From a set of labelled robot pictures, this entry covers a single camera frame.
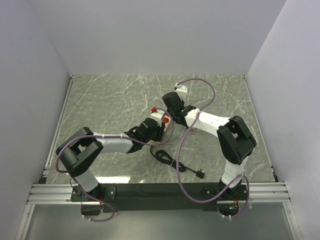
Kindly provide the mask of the beige power strip red sockets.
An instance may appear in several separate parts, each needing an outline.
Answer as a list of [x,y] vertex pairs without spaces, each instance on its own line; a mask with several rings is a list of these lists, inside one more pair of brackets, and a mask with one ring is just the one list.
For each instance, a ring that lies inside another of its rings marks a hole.
[[171,117],[166,113],[164,115],[164,118],[162,120],[162,122],[164,123],[164,132],[166,133],[169,129],[169,127],[172,125],[172,119]]

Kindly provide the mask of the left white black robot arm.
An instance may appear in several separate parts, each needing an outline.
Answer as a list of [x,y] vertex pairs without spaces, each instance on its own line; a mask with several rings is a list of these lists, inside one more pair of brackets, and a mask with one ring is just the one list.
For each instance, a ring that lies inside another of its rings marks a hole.
[[90,170],[98,155],[135,153],[150,141],[161,142],[165,128],[163,121],[158,123],[149,117],[139,126],[117,135],[101,135],[82,127],[57,148],[56,155],[66,172],[80,184],[82,195],[88,201],[102,200],[101,184]]

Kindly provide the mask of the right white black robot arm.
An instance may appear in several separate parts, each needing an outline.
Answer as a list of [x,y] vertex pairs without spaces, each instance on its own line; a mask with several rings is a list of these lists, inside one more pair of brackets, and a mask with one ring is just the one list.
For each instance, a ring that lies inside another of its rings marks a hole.
[[181,179],[178,184],[184,195],[195,203],[209,203],[220,196],[230,200],[237,194],[237,188],[244,177],[244,170],[249,156],[253,153],[257,142],[240,116],[232,118],[216,116],[202,111],[202,109],[188,105],[175,91],[169,92],[162,97],[172,120],[188,128],[183,135],[186,138],[193,128],[202,130],[217,137],[223,156],[226,159],[223,175],[219,182],[219,193],[208,200],[196,200],[185,190]]

